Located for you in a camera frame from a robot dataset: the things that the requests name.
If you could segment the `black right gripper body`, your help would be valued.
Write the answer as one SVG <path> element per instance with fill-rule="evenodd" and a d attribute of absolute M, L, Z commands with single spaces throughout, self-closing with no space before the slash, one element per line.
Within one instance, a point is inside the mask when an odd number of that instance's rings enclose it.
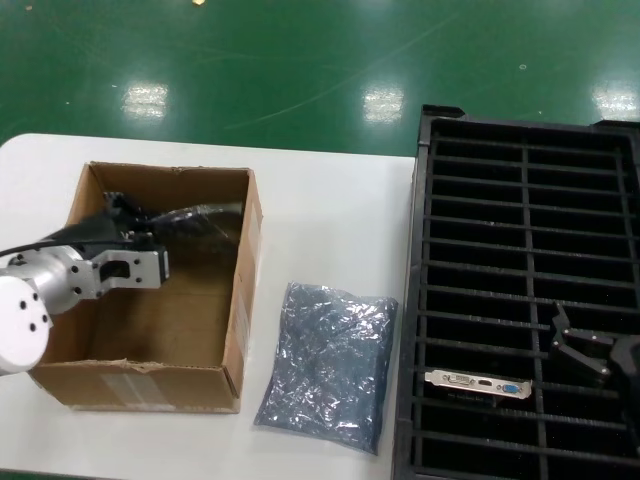
<path fill-rule="evenodd" d="M 614 384 L 630 416 L 639 415 L 639 337 L 616 340 L 609 354 Z"/>

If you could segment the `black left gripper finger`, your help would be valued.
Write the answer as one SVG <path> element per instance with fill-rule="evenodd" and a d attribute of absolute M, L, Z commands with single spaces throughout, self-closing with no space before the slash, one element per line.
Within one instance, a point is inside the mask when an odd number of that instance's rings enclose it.
<path fill-rule="evenodd" d="M 103 194 L 105 210 L 114 220 L 147 220 L 149 213 L 122 192 Z"/>
<path fill-rule="evenodd" d="M 144 222 L 127 224 L 122 237 L 130 248 L 156 248 L 158 245 L 153 229 Z"/>

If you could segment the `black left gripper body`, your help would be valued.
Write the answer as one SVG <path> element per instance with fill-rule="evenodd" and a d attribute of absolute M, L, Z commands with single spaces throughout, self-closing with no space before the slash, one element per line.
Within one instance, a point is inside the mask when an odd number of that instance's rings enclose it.
<path fill-rule="evenodd" d="M 138 217 L 135 213 L 124 208 L 105 208 L 77 224 L 68 225 L 29 245 L 29 248 L 70 246 L 76 250 L 86 247 L 133 250 L 137 244 L 128 237 L 128 234 L 137 224 Z"/>

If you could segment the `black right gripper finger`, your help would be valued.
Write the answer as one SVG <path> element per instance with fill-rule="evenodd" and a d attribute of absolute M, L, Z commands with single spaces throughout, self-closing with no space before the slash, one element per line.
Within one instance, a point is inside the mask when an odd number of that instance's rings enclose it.
<path fill-rule="evenodd" d="M 613 338 L 573 328 L 564 307 L 559 303 L 555 303 L 555 307 L 551 361 L 587 384 L 603 387 L 611 378 L 609 358 Z"/>

